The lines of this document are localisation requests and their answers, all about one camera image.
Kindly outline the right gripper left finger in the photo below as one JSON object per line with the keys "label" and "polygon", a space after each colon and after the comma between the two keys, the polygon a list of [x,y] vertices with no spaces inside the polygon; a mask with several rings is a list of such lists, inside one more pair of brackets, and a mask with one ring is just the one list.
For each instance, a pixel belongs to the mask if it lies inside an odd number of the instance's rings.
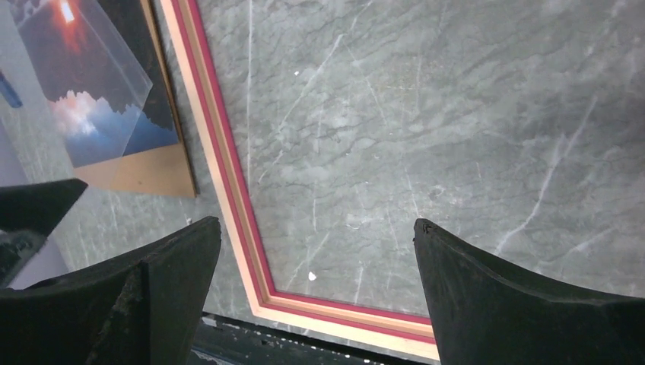
{"label": "right gripper left finger", "polygon": [[1,292],[3,364],[185,364],[221,250],[205,217],[112,259]]}

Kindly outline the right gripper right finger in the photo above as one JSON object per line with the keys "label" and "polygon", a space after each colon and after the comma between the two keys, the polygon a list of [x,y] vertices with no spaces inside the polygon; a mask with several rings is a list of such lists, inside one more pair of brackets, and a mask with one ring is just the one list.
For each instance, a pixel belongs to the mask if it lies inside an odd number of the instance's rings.
{"label": "right gripper right finger", "polygon": [[546,277],[419,218],[415,255],[443,364],[642,364],[644,301]]}

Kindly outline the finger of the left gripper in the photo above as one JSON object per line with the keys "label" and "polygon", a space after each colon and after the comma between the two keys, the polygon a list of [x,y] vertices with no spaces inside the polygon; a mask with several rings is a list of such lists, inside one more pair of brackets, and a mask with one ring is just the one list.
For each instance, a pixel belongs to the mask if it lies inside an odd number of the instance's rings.
{"label": "finger of the left gripper", "polygon": [[1,229],[29,230],[48,237],[87,189],[87,183],[63,179],[1,188]]}

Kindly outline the clear acrylic sheet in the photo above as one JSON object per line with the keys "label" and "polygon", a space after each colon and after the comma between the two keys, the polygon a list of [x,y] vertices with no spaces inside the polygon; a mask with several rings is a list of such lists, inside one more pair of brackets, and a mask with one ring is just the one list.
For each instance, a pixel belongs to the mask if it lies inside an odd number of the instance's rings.
{"label": "clear acrylic sheet", "polygon": [[152,82],[96,1],[10,1],[73,167],[121,157]]}

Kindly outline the wooden picture frame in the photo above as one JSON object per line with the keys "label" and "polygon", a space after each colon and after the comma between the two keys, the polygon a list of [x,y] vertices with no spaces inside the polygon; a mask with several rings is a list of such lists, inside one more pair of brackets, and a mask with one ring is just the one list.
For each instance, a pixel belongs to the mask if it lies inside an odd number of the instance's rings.
{"label": "wooden picture frame", "polygon": [[195,1],[162,1],[173,48],[254,316],[439,360],[431,322],[276,290]]}

